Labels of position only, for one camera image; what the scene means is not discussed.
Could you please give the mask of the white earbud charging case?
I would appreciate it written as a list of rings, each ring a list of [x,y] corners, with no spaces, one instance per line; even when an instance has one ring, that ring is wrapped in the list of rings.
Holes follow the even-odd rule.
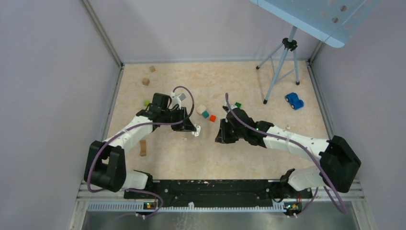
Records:
[[[191,134],[194,135],[195,137],[198,137],[200,135],[200,132],[201,132],[201,126],[197,125],[195,128],[196,128],[196,130],[192,131]]]

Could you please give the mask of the beige rounded block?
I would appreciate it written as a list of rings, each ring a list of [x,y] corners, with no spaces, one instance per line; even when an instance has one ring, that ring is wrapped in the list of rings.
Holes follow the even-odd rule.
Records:
[[[205,112],[207,110],[207,107],[205,106],[205,105],[199,105],[197,108],[196,108],[196,112],[198,113],[198,114],[200,114],[200,115],[202,115],[203,114],[203,112]]]

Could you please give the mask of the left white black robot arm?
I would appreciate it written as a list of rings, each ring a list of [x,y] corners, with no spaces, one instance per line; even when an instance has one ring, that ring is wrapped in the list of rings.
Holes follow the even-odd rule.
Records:
[[[146,109],[136,113],[132,121],[113,137],[90,144],[84,181],[88,190],[118,192],[121,189],[135,189],[142,198],[153,194],[154,186],[148,180],[151,176],[146,172],[129,171],[126,168],[125,155],[133,147],[161,125],[170,126],[175,132],[190,132],[198,136],[201,127],[190,121],[190,113],[181,105],[184,94],[170,95],[155,93],[152,102]]]

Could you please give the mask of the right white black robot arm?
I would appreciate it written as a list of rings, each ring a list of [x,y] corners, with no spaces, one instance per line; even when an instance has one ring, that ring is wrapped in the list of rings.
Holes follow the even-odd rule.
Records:
[[[294,197],[301,190],[321,186],[340,193],[350,190],[361,161],[343,137],[310,138],[283,130],[271,122],[255,122],[238,107],[223,106],[223,109],[226,117],[220,120],[217,143],[231,144],[242,139],[252,146],[286,151],[314,163],[306,169],[290,169],[281,177],[284,196]]]

